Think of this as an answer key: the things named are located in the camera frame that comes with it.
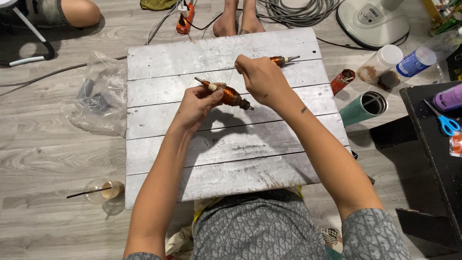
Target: black straw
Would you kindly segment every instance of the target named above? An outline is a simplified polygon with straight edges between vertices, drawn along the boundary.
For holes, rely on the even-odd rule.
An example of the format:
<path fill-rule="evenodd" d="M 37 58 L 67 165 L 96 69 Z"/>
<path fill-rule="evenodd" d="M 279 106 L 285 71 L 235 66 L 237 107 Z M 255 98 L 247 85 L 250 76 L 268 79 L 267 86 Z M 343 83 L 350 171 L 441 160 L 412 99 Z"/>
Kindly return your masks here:
<path fill-rule="evenodd" d="M 74 194 L 74 195 L 71 195 L 71 196 L 67 196 L 66 198 L 73 198 L 73 197 L 76 197 L 76 196 L 80 196 L 80 195 L 84 195 L 84 194 L 88 194 L 88 193 L 93 193 L 93 192 L 101 192 L 101 191 L 105 191 L 105 190 L 109 190 L 109 189 L 112 189 L 112 187 L 107 187 L 107 188 L 104 188 L 104 189 L 94 190 L 94 191 L 90 191 L 90 192 L 81 192 L 81 193 L 77 193 L 77 194 Z"/>

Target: orange power strip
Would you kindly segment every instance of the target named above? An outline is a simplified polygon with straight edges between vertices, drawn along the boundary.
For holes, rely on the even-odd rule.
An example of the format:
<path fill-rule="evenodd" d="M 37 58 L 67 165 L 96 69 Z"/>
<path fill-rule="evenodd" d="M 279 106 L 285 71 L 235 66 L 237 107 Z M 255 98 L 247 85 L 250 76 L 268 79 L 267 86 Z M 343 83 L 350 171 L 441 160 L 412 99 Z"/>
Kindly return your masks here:
<path fill-rule="evenodd" d="M 178 20 L 178 23 L 176 24 L 176 31 L 181 35 L 189 34 L 191 25 L 188 22 L 193 23 L 194 5 L 192 3 L 189 3 L 188 7 L 189 7 L 188 18 L 182 19 L 182 16 L 180 16 L 180 19 Z"/>

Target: white cap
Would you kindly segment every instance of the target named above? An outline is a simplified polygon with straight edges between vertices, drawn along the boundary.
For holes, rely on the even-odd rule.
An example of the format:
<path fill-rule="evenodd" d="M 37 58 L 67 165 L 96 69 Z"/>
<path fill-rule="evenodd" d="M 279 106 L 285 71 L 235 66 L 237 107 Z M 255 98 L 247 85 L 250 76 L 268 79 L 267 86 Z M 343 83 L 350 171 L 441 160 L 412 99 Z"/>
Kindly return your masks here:
<path fill-rule="evenodd" d="M 377 58 L 383 65 L 392 67 L 403 60 L 403 52 L 398 46 L 388 44 L 378 50 Z"/>

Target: white painted table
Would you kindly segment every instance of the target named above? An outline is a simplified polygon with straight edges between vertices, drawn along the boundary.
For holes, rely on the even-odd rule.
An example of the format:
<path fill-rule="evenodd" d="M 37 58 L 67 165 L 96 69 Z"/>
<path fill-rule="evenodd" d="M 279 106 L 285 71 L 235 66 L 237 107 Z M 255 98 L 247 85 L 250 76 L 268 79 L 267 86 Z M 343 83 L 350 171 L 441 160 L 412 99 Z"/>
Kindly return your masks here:
<path fill-rule="evenodd" d="M 300 55 L 300 62 L 282 69 L 287 81 L 349 149 L 311 28 L 129 48 L 127 210 L 133 208 L 184 90 L 197 86 L 194 77 L 228 84 L 255 110 L 222 105 L 210 111 L 189 145 L 178 201 L 319 183 L 294 132 L 246 91 L 234 69 L 239 54 Z"/>

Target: shorts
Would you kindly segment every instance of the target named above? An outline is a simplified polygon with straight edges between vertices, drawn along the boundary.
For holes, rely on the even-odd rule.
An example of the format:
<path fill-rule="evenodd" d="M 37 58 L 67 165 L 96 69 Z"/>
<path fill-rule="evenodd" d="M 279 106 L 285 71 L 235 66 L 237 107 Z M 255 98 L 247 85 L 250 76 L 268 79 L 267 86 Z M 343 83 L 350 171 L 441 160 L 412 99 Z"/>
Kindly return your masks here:
<path fill-rule="evenodd" d="M 15 5 L 0 9 L 1 24 L 13 27 L 27 27 L 13 11 L 15 6 L 34 26 L 41 28 L 63 25 L 73 27 L 64 17 L 61 0 L 18 0 Z"/>

